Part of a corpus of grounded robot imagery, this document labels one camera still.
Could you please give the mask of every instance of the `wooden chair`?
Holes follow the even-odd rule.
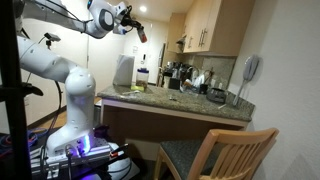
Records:
[[[159,179],[162,162],[175,179],[252,179],[278,133],[276,128],[253,132],[212,129],[203,141],[161,142],[154,180]]]

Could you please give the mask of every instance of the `upper cabinet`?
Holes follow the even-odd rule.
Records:
[[[237,56],[255,0],[195,0],[185,20],[184,53]]]
[[[183,48],[179,46],[176,42],[181,38],[184,32],[184,21],[186,18],[185,13],[172,13],[167,39],[167,51],[181,53]]]

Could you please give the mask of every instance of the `chair backrest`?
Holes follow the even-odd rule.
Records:
[[[252,179],[252,176],[276,142],[279,130],[261,131],[210,130],[205,137],[190,169],[188,179]],[[217,144],[222,144],[210,176],[201,172]]]

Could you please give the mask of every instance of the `ceiling light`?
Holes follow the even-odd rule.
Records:
[[[140,11],[141,11],[141,12],[146,12],[146,11],[147,11],[147,7],[145,7],[145,6],[140,6]]]

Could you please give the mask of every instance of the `power outlet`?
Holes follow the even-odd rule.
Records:
[[[24,106],[28,106],[30,104],[29,96],[24,97]]]

